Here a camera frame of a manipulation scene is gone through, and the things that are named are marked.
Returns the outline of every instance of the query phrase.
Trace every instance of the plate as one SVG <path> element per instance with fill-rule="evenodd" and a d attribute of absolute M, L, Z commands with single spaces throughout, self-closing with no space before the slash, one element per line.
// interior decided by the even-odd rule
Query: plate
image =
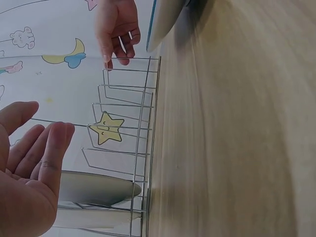
<path fill-rule="evenodd" d="M 139 218 L 139 212 L 133 213 L 133 219 Z M 130 221 L 130 212 L 122 210 L 85 210 L 57 209 L 53 227 L 69 229 L 113 229 Z"/>
<path fill-rule="evenodd" d="M 147 37 L 147 52 L 154 51 L 176 23 L 182 8 L 191 0 L 154 0 Z"/>
<path fill-rule="evenodd" d="M 141 187 L 135 184 L 134 196 L 141 191 Z M 132 195 L 131 181 L 75 171 L 62 171 L 61 174 L 59 201 L 111 206 L 130 200 Z"/>

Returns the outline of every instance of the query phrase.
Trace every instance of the finger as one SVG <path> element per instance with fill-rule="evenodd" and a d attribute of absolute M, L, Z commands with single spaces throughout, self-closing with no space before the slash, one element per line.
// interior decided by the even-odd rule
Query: finger
<path fill-rule="evenodd" d="M 140 38 L 141 38 L 139 27 L 137 27 L 136 29 L 132 30 L 130 32 L 130 34 L 132 35 L 132 40 L 130 41 L 131 44 L 132 45 L 138 44 L 140 42 Z"/>
<path fill-rule="evenodd" d="M 15 102 L 0 111 L 0 171 L 5 172 L 9 157 L 8 135 L 25 124 L 38 109 L 37 102 Z"/>
<path fill-rule="evenodd" d="M 62 162 L 67 146 L 68 125 L 55 123 L 50 129 L 46 150 L 39 170 L 39 181 L 47 185 L 58 198 Z"/>
<path fill-rule="evenodd" d="M 11 135 L 30 120 L 38 109 L 39 104 L 36 101 L 12 103 L 0 111 L 0 125 Z"/>
<path fill-rule="evenodd" d="M 98 39 L 99 42 L 99 46 L 101 48 L 101 54 L 103 57 L 103 61 L 104 63 L 109 63 L 111 61 L 112 55 L 113 55 L 113 44 L 112 44 L 112 39 L 111 36 L 109 36 L 110 38 L 110 42 L 111 44 L 108 44 L 108 40 L 104 39 L 105 37 L 103 37 L 102 39 Z"/>
<path fill-rule="evenodd" d="M 39 163 L 33 169 L 32 173 L 30 175 L 30 179 L 34 179 L 34 180 L 38 180 L 39 179 L 40 167 L 41 167 L 41 160 L 39 161 Z"/>
<path fill-rule="evenodd" d="M 128 65 L 129 59 L 120 59 L 120 58 L 127 58 L 127 55 L 124 52 L 124 50 L 120 44 L 119 38 L 118 37 L 113 38 L 112 43 L 113 43 L 113 47 L 114 47 L 114 53 L 117 56 L 119 62 L 122 65 L 125 65 L 125 66 Z"/>
<path fill-rule="evenodd" d="M 125 52 L 128 58 L 133 58 L 135 56 L 134 47 L 131 44 L 130 36 L 129 34 L 126 34 L 124 36 L 121 36 L 120 39 L 122 40 L 122 43 L 125 48 Z"/>
<path fill-rule="evenodd" d="M 9 169 L 12 173 L 15 172 L 18 164 L 25 157 L 29 149 L 34 145 L 44 130 L 44 126 L 38 124 L 25 133 L 22 139 L 11 148 L 7 162 L 7 169 Z"/>
<path fill-rule="evenodd" d="M 37 138 L 36 142 L 34 142 L 33 146 L 28 150 L 24 158 L 17 165 L 14 172 L 16 175 L 26 179 L 30 177 L 33 169 L 44 155 L 51 127 L 52 124 L 45 128 L 45 130 Z"/>
<path fill-rule="evenodd" d="M 67 123 L 66 126 L 67 126 L 66 147 L 68 147 L 70 145 L 72 136 L 75 132 L 75 127 L 71 123 Z M 33 169 L 30 179 L 37 180 L 39 178 L 40 167 L 41 167 L 41 161 L 39 161 L 39 163 Z"/>
<path fill-rule="evenodd" d="M 118 9 L 114 4 L 107 4 L 106 1 L 99 4 L 95 32 L 105 63 L 111 60 L 113 54 L 112 32 L 115 28 L 117 17 Z"/>

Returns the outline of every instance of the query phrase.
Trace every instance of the wooden table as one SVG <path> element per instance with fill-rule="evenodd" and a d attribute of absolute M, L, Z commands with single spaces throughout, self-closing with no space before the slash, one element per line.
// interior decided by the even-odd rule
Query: wooden table
<path fill-rule="evenodd" d="M 182 12 L 164 41 L 149 236 L 314 237 L 315 181 L 316 1 Z"/>

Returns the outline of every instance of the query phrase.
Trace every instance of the cartoon moon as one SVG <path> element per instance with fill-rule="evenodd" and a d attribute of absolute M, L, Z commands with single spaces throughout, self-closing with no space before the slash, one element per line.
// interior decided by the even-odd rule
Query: cartoon moon
<path fill-rule="evenodd" d="M 68 56 L 75 56 L 77 54 L 84 53 L 84 45 L 81 40 L 76 38 L 76 46 L 72 53 L 65 55 L 43 55 L 42 58 L 47 63 L 59 64 L 65 61 Z"/>

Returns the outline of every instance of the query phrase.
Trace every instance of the plate rim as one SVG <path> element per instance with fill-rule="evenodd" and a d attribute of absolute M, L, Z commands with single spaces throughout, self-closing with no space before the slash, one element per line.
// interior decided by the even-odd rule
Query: plate rim
<path fill-rule="evenodd" d="M 153 24 L 154 24 L 154 16 L 155 16 L 155 11 L 156 11 L 156 6 L 157 6 L 157 0 L 154 0 L 153 8 L 152 8 L 152 15 L 150 18 L 150 23 L 149 23 L 149 30 L 148 30 L 148 35 L 147 35 L 146 51 L 148 51 L 148 48 L 149 48 L 149 42 L 150 42 L 150 37 L 152 34 L 152 29 L 153 29 Z"/>

